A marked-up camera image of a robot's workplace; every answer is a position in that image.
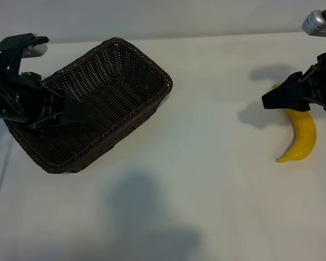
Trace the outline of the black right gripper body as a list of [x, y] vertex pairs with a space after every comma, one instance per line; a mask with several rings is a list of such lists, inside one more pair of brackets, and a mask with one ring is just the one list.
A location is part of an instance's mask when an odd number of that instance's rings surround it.
[[326, 53], [317, 57], [317, 63], [303, 74], [300, 80], [303, 99], [326, 110]]

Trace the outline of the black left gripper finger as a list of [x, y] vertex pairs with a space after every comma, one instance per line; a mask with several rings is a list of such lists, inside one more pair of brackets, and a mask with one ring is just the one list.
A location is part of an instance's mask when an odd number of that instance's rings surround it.
[[89, 110], [64, 93], [64, 105], [61, 114], [61, 124], [85, 123], [89, 120]]
[[55, 113], [55, 114], [46, 114], [39, 113], [36, 118], [34, 118], [29, 123], [29, 128], [41, 128], [44, 126], [58, 126], [61, 123], [61, 117], [63, 113]]

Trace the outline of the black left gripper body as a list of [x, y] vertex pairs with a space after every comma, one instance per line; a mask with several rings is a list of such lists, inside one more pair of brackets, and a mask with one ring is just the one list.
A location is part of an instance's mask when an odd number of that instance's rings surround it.
[[55, 91], [46, 87], [39, 75], [27, 77], [32, 81], [31, 85], [21, 84], [22, 78], [17, 83], [13, 82], [8, 87], [8, 95], [13, 98], [13, 105], [5, 101], [5, 108], [0, 112], [0, 118], [18, 122], [29, 128], [29, 123], [39, 113], [62, 113], [64, 105], [64, 90]]

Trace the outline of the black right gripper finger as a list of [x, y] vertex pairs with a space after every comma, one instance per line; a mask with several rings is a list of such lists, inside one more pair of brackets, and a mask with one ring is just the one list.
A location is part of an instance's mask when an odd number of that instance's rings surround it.
[[310, 110], [309, 102], [306, 100], [290, 101], [285, 106], [285, 109], [291, 109], [299, 112], [305, 112]]
[[302, 90], [299, 80], [302, 72], [291, 74], [282, 84], [262, 96], [265, 109], [284, 109], [290, 101], [302, 100]]

